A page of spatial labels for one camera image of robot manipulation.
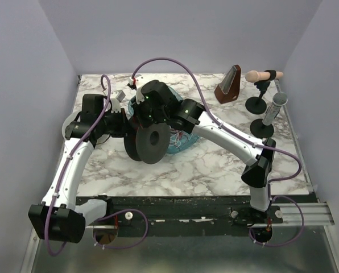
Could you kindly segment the dark grey perforated spool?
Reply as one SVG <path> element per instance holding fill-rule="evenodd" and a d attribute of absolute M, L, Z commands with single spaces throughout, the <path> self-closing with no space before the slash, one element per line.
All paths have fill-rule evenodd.
<path fill-rule="evenodd" d="M 132 160 L 156 164 L 166 154 L 170 137 L 170 127 L 160 123 L 148 128 L 139 127 L 125 136 L 123 142 L 125 151 Z"/>

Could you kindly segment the teal transparent plastic bin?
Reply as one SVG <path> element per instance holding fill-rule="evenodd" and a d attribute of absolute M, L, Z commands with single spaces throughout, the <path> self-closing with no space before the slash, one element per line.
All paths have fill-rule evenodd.
<path fill-rule="evenodd" d="M 179 95 L 176 90 L 169 87 L 170 91 L 173 95 L 180 101 L 183 100 L 182 96 Z M 135 103 L 135 96 L 131 98 L 131 100 L 128 103 L 127 109 L 129 111 L 129 116 L 132 116 L 134 114 L 133 104 Z M 171 137 L 169 146 L 167 148 L 168 154 L 178 154 L 192 146 L 197 142 L 199 139 L 199 136 L 194 134 L 188 134 L 185 131 L 179 131 L 171 128 Z"/>

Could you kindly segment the brown wooden metronome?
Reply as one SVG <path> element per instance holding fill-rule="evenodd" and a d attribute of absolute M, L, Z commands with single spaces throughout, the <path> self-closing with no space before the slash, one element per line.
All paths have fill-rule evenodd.
<path fill-rule="evenodd" d="M 216 86 L 214 94 L 220 104 L 236 101 L 240 92 L 241 67 L 233 65 Z"/>

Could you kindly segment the black stand of silver microphone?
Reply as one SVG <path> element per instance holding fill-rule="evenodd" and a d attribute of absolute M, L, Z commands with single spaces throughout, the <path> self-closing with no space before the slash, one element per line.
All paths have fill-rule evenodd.
<path fill-rule="evenodd" d="M 256 119 L 250 124 L 250 132 L 259 139 L 270 138 L 274 134 L 274 127 L 263 124 L 262 119 Z"/>

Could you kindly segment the silver mesh microphone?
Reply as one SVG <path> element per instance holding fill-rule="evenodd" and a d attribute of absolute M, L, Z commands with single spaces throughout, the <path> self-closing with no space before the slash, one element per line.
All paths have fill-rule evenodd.
<path fill-rule="evenodd" d="M 266 111 L 266 115 L 262 120 L 262 123 L 265 126 L 272 124 L 273 120 L 276 118 L 281 108 L 288 102 L 288 97 L 284 92 L 277 92 L 273 98 L 270 106 Z"/>

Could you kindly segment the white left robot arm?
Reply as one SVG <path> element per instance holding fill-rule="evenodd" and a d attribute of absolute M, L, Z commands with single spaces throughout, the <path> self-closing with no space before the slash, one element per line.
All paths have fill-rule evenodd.
<path fill-rule="evenodd" d="M 78 243 L 85 228 L 110 213 L 110 198 L 91 197 L 78 205 L 76 196 L 86 163 L 103 135 L 126 135 L 127 117 L 119 90 L 111 98 L 85 94 L 81 110 L 70 114 L 62 125 L 64 152 L 53 182 L 28 217 L 40 239 Z"/>

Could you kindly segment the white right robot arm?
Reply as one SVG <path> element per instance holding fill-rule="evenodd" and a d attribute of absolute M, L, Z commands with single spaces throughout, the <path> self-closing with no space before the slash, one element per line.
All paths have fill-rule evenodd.
<path fill-rule="evenodd" d="M 215 117 L 204 104 L 177 99 L 170 87 L 159 80 L 142 82 L 135 89 L 134 118 L 143 129 L 162 126 L 184 131 L 231 152 L 246 165 L 241 179 L 250 188 L 250 206 L 261 212 L 268 210 L 271 197 L 267 178 L 272 169 L 275 141 L 263 145 L 260 139 Z"/>

